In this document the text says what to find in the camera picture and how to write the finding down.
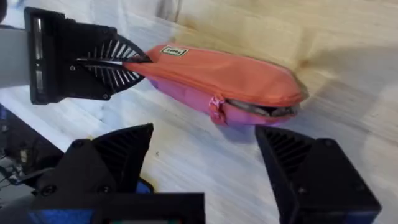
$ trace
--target label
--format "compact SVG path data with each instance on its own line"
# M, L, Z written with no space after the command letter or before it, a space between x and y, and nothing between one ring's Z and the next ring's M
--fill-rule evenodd
M160 52L161 53L165 53L165 54L169 54L169 55L174 55L174 56L181 57L181 56L185 55L185 53L188 52L188 49L182 49L180 47L166 46Z

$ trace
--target table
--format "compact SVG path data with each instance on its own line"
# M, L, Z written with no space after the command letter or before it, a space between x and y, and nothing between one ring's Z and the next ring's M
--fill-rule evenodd
M306 86L283 128L335 138L376 194L376 223L398 211L398 2L393 0L56 0L24 5L117 27L147 50L172 41L271 60ZM22 26L21 9L6 22ZM206 192L208 223L278 223L253 127L219 127L147 80L110 101L31 105L26 86L0 102L62 150L77 138L154 123L142 176L161 192Z

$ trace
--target wooden surface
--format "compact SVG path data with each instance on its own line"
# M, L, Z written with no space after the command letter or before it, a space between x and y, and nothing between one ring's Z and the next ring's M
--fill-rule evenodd
M282 127L335 138L398 220L398 2L394 0L56 0L26 5L115 26L147 50L173 41L271 60L307 87ZM18 16L10 23L22 24ZM142 175L161 192L206 192L208 223L278 223L253 128L224 128L156 91L147 80L109 102L33 106L27 87L0 102L59 148L72 140L153 122Z

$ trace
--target ribbed surface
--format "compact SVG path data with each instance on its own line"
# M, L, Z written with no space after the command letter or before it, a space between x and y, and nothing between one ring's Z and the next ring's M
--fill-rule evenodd
M123 66L110 67L107 65L85 65L85 67L104 85L118 93L134 86L144 77L135 72L130 72Z
M106 138L95 139L93 144L115 181L119 182L131 150L137 144L137 136L132 131L124 131Z
M145 53L131 41L118 35L95 47L80 60L87 62L126 62L132 57L145 57ZM139 83L143 76L130 72L122 65L116 63L89 64L85 67L103 82L113 93L118 93Z
M266 135L280 165L286 175L291 177L304 161L311 144L285 133L267 131Z

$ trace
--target screw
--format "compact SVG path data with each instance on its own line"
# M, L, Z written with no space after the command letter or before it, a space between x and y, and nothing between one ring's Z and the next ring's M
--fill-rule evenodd
M76 140L72 143L72 147L82 147L84 144L82 140Z
M108 194L108 193L111 193L111 191L112 191L112 188L107 185L102 185L97 188L97 192L101 193L101 194Z
M43 190L41 191L41 194L46 197L49 196L51 194L54 194L57 191L57 186L55 185L47 185L43 188Z
M333 145L333 141L332 141L332 140L329 140L329 139L327 139L327 140L325 140L325 145L326 145L326 146L328 146L328 147L332 147L332 145Z

